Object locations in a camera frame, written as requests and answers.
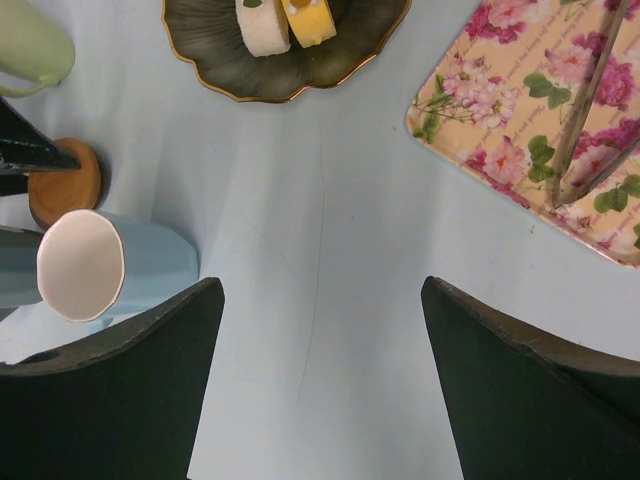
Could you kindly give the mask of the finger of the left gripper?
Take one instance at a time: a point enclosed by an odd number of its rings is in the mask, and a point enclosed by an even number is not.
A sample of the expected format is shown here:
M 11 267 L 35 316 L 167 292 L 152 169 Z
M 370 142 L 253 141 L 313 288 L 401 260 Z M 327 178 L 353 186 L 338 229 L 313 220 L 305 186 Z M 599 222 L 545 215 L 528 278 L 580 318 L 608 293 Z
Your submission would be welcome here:
M 80 163 L 1 98 L 1 195 L 27 192 L 27 174 L 78 170 Z

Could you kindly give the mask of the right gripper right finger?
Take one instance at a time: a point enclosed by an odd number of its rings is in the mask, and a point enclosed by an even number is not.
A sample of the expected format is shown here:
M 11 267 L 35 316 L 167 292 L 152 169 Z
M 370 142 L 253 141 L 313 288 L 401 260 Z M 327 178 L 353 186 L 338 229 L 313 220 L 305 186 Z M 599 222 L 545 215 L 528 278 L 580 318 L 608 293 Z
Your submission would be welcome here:
M 639 364 L 428 277 L 421 300 L 466 479 L 636 479 Z

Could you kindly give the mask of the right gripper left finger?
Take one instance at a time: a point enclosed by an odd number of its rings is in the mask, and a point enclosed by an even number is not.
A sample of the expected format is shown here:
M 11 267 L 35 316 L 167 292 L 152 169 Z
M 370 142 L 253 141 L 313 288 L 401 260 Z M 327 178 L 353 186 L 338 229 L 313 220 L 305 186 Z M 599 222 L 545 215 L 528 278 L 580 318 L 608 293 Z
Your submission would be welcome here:
M 184 479 L 223 313 L 206 278 L 161 305 L 1 367 L 5 479 Z

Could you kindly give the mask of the wooden coaster stack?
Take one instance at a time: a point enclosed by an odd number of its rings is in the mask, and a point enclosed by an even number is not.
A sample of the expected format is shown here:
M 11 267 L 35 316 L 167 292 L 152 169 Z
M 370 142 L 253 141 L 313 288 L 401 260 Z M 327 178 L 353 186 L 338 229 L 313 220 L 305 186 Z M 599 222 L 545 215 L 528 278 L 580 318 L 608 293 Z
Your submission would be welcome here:
M 87 143 L 71 137 L 59 138 L 55 143 L 78 160 L 80 168 L 29 175 L 30 213 L 43 230 L 70 211 L 96 208 L 103 190 L 98 157 Z

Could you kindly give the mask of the green mug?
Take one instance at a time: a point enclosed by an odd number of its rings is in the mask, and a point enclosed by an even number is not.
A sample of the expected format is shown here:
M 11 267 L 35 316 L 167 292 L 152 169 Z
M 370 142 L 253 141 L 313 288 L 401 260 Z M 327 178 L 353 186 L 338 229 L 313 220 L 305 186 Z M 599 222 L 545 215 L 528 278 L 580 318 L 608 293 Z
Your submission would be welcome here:
M 1 95 L 24 98 L 55 86 L 75 64 L 71 37 L 29 1 L 1 2 L 1 72 L 34 82 L 29 88 L 1 86 Z

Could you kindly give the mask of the white cup pastry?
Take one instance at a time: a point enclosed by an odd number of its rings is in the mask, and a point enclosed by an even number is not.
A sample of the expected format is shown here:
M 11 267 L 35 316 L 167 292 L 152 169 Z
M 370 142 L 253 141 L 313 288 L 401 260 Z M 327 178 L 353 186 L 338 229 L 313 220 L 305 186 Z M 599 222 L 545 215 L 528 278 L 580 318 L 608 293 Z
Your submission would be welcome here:
M 235 7 L 242 40 L 254 57 L 290 49 L 289 24 L 280 0 L 238 0 Z

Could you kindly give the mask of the yellow roll cake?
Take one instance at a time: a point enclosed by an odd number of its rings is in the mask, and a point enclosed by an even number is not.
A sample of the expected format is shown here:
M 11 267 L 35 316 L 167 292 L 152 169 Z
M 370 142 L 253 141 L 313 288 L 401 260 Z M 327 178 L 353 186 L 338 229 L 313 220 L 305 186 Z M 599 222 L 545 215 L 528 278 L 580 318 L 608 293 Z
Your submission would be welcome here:
M 327 0 L 282 0 L 289 25 L 303 48 L 321 44 L 337 34 Z

